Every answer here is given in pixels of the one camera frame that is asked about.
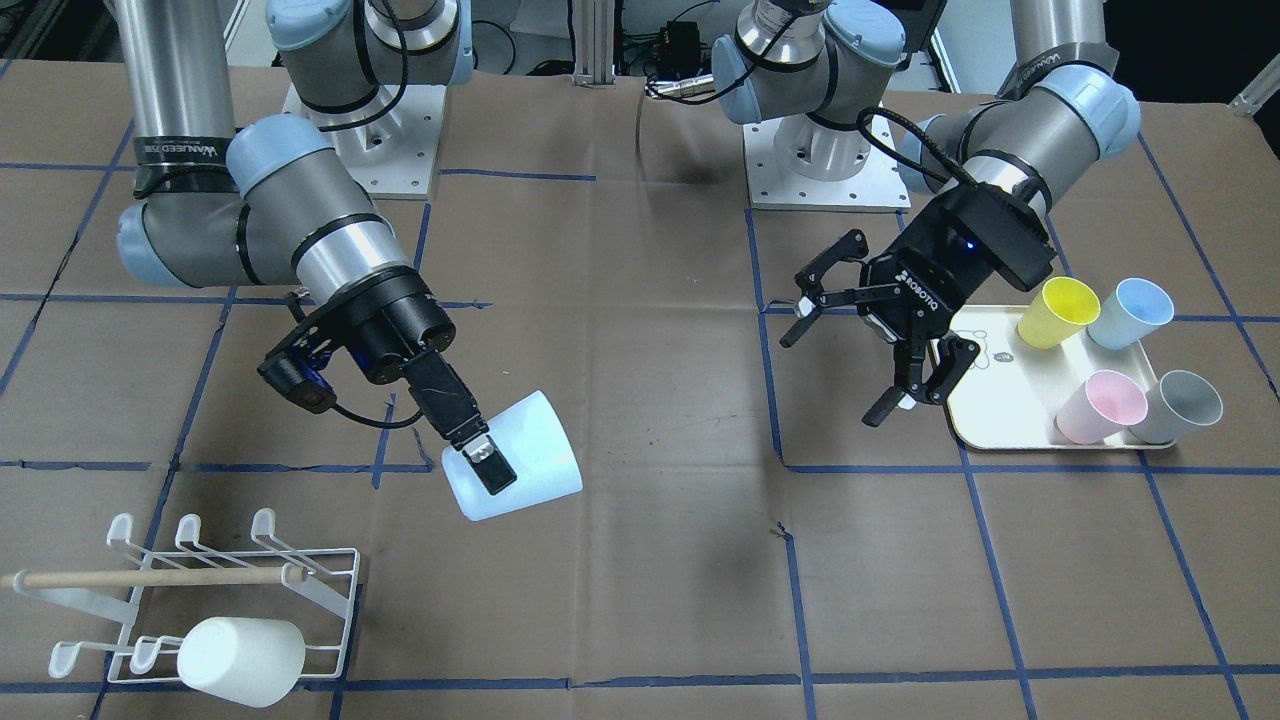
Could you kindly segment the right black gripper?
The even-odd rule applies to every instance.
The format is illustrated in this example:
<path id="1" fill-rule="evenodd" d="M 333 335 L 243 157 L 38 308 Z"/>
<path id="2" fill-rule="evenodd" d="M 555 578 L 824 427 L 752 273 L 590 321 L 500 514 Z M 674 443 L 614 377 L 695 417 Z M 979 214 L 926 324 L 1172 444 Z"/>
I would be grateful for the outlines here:
<path id="1" fill-rule="evenodd" d="M 426 418 L 462 455 L 483 488 L 497 496 L 517 473 L 492 434 L 479 436 L 477 401 L 443 354 L 456 328 L 420 274 L 396 265 L 338 291 L 315 313 L 289 300 L 297 327 L 266 355 L 259 374 L 280 396 L 312 414 L 334 410 L 366 427 L 399 429 Z M 321 375 L 332 355 L 347 348 L 375 386 L 406 379 L 419 411 L 401 421 L 353 414 L 337 402 Z"/>

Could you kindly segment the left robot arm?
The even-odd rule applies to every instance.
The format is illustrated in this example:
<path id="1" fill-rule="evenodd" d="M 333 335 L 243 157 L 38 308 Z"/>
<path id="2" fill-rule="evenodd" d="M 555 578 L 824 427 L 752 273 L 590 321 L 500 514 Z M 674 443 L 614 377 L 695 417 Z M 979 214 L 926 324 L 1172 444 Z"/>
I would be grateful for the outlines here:
<path id="1" fill-rule="evenodd" d="M 1050 210 L 1096 163 L 1140 129 L 1137 96 L 1114 76 L 1098 1 L 1015 1 L 1019 58 L 997 94 L 933 92 L 940 114 L 890 109 L 908 55 L 895 12 L 874 1 L 755 1 L 710 51 L 713 99 L 741 126 L 781 119 L 812 174 L 817 142 L 849 141 L 887 156 L 925 206 L 882 251 L 850 231 L 797 274 L 796 343 L 824 314 L 852 307 L 893 350 L 893 379 L 863 420 L 910 404 L 940 406 L 977 360 L 952 328 L 992 277 L 1033 291 L 1056 250 Z"/>

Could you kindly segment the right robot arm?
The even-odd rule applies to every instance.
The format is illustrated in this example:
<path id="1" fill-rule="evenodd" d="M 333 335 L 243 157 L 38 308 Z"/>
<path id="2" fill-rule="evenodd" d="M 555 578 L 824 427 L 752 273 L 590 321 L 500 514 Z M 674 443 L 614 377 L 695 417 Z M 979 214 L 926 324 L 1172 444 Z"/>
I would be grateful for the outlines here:
<path id="1" fill-rule="evenodd" d="M 346 415 L 323 369 L 344 348 L 374 384 L 406 380 L 417 418 L 462 457 L 453 482 L 493 497 L 517 471 L 444 356 L 454 324 L 334 141 L 392 128 L 411 85 L 443 83 L 436 50 L 463 53 L 466 5 L 271 1 L 268 27 L 305 114 L 237 129 L 212 1 L 116 1 L 134 104 L 134 205 L 119 220 L 129 273 L 191 288 L 303 286 L 294 329 L 259 374 L 314 414 Z"/>

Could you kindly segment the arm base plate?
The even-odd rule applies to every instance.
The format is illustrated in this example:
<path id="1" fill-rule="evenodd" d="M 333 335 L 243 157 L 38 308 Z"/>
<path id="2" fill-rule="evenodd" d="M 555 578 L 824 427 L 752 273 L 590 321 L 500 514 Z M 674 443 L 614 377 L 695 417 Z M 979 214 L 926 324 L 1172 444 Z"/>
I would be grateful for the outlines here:
<path id="1" fill-rule="evenodd" d="M 316 126 L 349 174 L 372 197 L 429 200 L 436 174 L 447 87 L 411 85 L 380 119 L 357 128 L 332 128 L 370 117 L 394 95 L 394 87 L 384 86 L 370 109 L 328 115 L 306 106 L 291 86 L 283 110 Z"/>
<path id="2" fill-rule="evenodd" d="M 856 131 L 805 115 L 742 128 L 750 206 L 776 211 L 895 213 L 910 208 L 896 163 Z"/>

